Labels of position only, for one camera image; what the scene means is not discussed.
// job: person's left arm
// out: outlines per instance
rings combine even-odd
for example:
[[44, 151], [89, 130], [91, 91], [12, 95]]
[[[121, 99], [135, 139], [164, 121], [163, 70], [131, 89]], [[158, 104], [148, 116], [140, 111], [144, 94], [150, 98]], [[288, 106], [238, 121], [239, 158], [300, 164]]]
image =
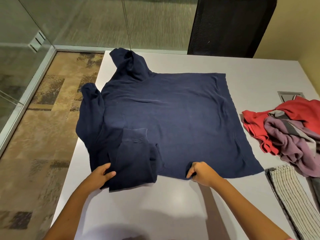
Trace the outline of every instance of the person's left arm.
[[99, 166], [76, 188], [43, 240], [74, 239], [82, 208], [89, 194], [116, 175], [115, 171], [103, 175], [109, 167], [110, 163]]

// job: red cloth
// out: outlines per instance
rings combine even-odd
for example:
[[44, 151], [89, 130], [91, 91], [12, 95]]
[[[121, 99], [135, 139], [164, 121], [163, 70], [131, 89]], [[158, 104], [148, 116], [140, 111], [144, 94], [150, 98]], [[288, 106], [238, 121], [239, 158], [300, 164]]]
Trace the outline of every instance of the red cloth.
[[[320, 135], [320, 101], [307, 100], [297, 96], [294, 100], [286, 101], [273, 110], [282, 110], [291, 120], [299, 120], [303, 125]], [[262, 151], [269, 152], [272, 155], [278, 155], [279, 149], [272, 145], [269, 136], [264, 129], [264, 119], [268, 117], [268, 113], [273, 111], [252, 112], [245, 110], [243, 114], [244, 128], [260, 142]]]

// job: white table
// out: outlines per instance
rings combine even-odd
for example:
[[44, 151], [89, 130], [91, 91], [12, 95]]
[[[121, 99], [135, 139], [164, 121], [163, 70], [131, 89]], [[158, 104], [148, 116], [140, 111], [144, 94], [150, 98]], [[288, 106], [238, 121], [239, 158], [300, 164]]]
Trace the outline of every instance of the white table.
[[[145, 58], [149, 69], [157, 73], [226, 73], [238, 114], [246, 109], [265, 111], [275, 108], [281, 103], [277, 91], [303, 92], [309, 100], [319, 99], [297, 61], [138, 54]], [[96, 81], [98, 89], [103, 88], [115, 71], [109, 51], [106, 51]], [[265, 169], [283, 164], [278, 157], [263, 153], [258, 142], [247, 132], [246, 135], [255, 157]], [[89, 173], [89, 155], [78, 139], [53, 221]], [[305, 178], [298, 177], [312, 198]], [[230, 179], [229, 182], [294, 237], [264, 172]], [[135, 239], [248, 239], [219, 195], [213, 190], [211, 194], [208, 188], [202, 188], [202, 191], [203, 194], [195, 182], [159, 176], [150, 186], [113, 193], [107, 189], [94, 192], [82, 211], [76, 239], [122, 240], [137, 236], [143, 237]]]

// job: person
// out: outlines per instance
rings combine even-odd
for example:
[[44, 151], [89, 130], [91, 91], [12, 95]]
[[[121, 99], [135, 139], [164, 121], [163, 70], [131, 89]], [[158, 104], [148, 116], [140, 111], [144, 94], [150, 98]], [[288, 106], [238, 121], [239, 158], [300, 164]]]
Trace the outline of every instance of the person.
[[[99, 166], [77, 187], [44, 240], [74, 239], [87, 197], [116, 175], [114, 171], [104, 175], [109, 167], [110, 163]], [[205, 162], [194, 162], [186, 177], [214, 189], [226, 202], [250, 240], [291, 239]]]

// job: chair backrest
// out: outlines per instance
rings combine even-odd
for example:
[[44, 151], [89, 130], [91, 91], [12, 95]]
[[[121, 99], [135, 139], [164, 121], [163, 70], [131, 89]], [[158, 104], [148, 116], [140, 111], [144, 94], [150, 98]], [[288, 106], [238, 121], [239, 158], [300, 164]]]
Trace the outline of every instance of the chair backrest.
[[198, 0], [188, 55], [252, 58], [277, 0]]

